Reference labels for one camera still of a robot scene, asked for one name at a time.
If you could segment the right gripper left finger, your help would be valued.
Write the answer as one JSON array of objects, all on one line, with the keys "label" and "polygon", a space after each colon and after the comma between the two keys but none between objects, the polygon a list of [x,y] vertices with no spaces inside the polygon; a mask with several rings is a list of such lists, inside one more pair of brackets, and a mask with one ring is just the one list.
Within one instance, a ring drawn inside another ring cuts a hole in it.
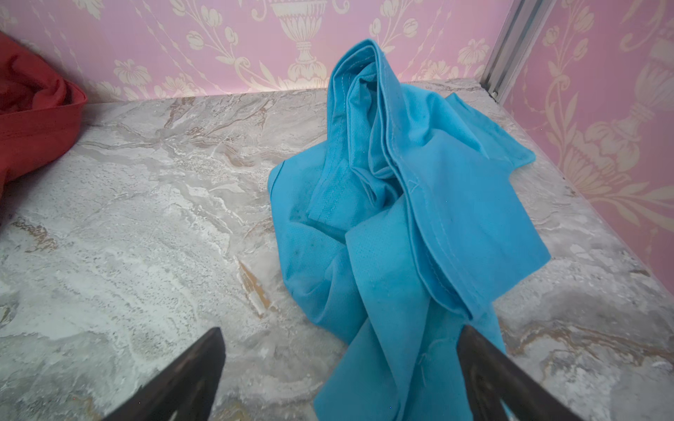
[{"label": "right gripper left finger", "polygon": [[105,418],[207,421],[225,362],[222,332],[214,327]]}]

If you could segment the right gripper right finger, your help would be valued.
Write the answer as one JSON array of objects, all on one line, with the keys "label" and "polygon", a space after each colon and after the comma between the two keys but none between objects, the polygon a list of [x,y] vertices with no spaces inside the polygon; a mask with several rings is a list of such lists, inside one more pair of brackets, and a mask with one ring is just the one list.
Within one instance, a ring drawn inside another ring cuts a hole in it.
[{"label": "right gripper right finger", "polygon": [[457,343],[466,394],[475,420],[580,421],[472,326]]}]

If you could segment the turquoise blue cloth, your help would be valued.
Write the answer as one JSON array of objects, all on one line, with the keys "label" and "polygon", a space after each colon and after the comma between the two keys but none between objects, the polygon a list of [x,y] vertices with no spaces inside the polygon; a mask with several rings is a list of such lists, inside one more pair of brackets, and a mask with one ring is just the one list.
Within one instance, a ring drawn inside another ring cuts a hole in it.
[{"label": "turquoise blue cloth", "polygon": [[510,182],[535,154],[458,95],[402,84],[373,40],[326,105],[326,140],[268,180],[284,284],[347,346],[315,413],[469,420],[462,329],[503,349],[494,302],[550,259]]}]

